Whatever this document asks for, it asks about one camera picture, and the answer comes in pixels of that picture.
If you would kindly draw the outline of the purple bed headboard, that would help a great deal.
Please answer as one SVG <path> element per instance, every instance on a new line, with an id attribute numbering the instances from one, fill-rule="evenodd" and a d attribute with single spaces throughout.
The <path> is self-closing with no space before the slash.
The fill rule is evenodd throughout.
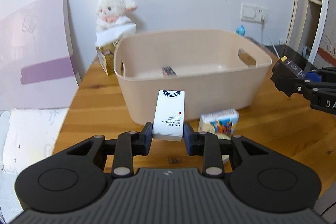
<path id="1" fill-rule="evenodd" d="M 79 82 L 68 0 L 38 0 L 1 20 L 1 110 L 69 107 Z"/>

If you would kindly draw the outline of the white pillow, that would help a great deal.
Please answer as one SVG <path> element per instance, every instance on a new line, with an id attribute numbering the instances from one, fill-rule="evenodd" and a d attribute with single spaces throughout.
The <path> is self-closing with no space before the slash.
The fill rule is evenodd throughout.
<path id="1" fill-rule="evenodd" d="M 2 170 L 19 174 L 28 166 L 51 156 L 68 110 L 11 110 L 2 152 Z"/>

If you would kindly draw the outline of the gold tissue box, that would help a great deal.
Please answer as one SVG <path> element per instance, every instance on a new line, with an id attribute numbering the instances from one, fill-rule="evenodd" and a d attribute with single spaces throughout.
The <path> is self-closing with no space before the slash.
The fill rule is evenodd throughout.
<path id="1" fill-rule="evenodd" d="M 98 31 L 96 33 L 96 51 L 99 63 L 107 75 L 114 72 L 113 60 L 114 52 L 125 37 L 132 36 L 136 33 L 136 24 L 127 23 L 107 30 Z"/>

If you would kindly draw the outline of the colourful tissue pack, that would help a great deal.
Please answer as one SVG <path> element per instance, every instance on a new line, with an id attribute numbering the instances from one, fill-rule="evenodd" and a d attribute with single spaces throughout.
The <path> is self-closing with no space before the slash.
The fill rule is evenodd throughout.
<path id="1" fill-rule="evenodd" d="M 199 120 L 198 131 L 231 135 L 236 128 L 238 119 L 239 113 L 235 109 L 202 114 Z"/>

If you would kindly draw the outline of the round decorated tin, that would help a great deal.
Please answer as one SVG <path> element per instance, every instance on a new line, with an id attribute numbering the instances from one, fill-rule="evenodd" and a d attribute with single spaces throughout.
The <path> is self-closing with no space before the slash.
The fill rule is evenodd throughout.
<path id="1" fill-rule="evenodd" d="M 230 160 L 229 159 L 230 155 L 228 154 L 230 149 L 228 148 L 228 145 L 230 144 L 231 138 L 228 135 L 222 134 L 222 133 L 216 133 L 215 135 L 220 140 L 219 144 L 220 144 L 220 151 L 222 155 L 222 161 L 223 163 L 227 163 Z"/>

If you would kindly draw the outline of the long black Sanrio box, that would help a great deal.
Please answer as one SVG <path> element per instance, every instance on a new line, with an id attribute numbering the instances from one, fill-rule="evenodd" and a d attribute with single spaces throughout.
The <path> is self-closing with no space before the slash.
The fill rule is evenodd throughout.
<path id="1" fill-rule="evenodd" d="M 162 67 L 162 74 L 164 77 L 175 77 L 177 75 L 170 66 Z"/>

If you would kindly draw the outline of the white card box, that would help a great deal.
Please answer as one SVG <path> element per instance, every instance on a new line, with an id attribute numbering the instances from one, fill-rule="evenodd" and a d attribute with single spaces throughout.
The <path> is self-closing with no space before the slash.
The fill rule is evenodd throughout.
<path id="1" fill-rule="evenodd" d="M 153 122 L 154 139 L 181 141 L 185 112 L 185 92 L 160 90 Z"/>

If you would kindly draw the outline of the white plush lamb toy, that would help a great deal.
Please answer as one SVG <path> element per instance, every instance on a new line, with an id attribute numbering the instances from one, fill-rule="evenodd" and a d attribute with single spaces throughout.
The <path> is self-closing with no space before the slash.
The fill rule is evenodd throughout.
<path id="1" fill-rule="evenodd" d="M 137 9 L 133 0 L 98 0 L 96 12 L 96 30 L 132 23 L 127 16 Z"/>

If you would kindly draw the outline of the beige plastic storage basket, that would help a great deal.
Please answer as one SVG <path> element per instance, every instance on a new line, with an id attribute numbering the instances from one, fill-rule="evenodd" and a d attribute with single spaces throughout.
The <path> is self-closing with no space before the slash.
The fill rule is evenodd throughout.
<path id="1" fill-rule="evenodd" d="M 251 105 L 272 59 L 250 40 L 222 30 L 177 30 L 124 38 L 114 72 L 131 119 L 154 118 L 160 90 L 185 92 L 185 119 Z M 164 77 L 170 66 L 175 77 Z"/>

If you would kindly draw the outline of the small blue bird figurine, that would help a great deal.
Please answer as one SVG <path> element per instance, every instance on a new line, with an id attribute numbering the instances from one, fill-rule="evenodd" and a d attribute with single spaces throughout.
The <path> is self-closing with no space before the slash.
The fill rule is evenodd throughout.
<path id="1" fill-rule="evenodd" d="M 245 36 L 246 34 L 246 29 L 243 25 L 239 26 L 238 28 L 236 28 L 236 31 L 235 31 L 238 35 L 240 36 Z"/>

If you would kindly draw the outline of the white wall switch socket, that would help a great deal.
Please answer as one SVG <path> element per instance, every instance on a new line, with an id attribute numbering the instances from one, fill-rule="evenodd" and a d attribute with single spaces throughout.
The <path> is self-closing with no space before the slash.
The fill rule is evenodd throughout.
<path id="1" fill-rule="evenodd" d="M 251 23 L 266 24 L 268 8 L 250 3 L 242 3 L 240 20 Z"/>

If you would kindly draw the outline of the white shelf unit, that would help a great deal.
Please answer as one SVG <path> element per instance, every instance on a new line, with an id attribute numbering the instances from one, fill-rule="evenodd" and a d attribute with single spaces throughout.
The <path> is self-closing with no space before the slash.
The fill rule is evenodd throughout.
<path id="1" fill-rule="evenodd" d="M 335 0 L 294 0 L 286 46 L 317 68 L 335 66 Z"/>

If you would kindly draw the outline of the small black cube box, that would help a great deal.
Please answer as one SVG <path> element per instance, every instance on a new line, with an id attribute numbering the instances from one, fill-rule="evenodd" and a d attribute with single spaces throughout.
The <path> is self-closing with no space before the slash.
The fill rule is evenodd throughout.
<path id="1" fill-rule="evenodd" d="M 294 77 L 304 79 L 306 73 L 290 58 L 283 56 L 280 58 L 281 64 L 284 65 L 285 70 Z"/>

